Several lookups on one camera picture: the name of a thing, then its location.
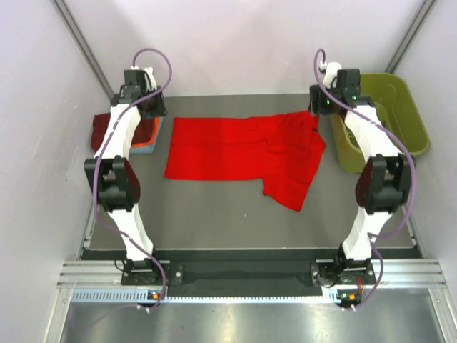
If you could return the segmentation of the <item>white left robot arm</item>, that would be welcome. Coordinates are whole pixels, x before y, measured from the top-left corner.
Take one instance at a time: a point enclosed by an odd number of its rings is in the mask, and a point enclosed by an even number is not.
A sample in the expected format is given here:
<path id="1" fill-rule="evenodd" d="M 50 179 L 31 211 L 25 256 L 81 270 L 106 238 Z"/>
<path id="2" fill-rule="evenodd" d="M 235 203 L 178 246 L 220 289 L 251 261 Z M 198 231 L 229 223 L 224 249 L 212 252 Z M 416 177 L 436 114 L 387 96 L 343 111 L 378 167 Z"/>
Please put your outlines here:
<path id="1" fill-rule="evenodd" d="M 123 285 L 160 284 L 162 267 L 154 260 L 154 244 L 149 239 L 139 209 L 140 182 L 129 163 L 136 128 L 142 119 L 164 115 L 163 97 L 151 67 L 133 66 L 124 72 L 124 85 L 111 100 L 108 126 L 93 158 L 84 162 L 84 171 L 96 208 L 114 221 L 114 230 L 126 247 L 122 259 Z"/>

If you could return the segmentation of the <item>red t shirt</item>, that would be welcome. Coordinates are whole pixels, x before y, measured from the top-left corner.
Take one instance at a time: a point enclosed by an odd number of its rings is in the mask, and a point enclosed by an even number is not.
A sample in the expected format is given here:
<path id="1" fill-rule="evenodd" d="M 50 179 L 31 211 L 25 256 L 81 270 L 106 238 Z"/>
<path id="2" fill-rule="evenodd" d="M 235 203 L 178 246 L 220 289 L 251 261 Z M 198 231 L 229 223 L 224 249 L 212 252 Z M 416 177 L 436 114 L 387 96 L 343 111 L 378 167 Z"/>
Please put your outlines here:
<path id="1" fill-rule="evenodd" d="M 168 179 L 260 179 L 263 194 L 301 211 L 326 148 L 309 111 L 247 118 L 176 117 L 164 171 Z"/>

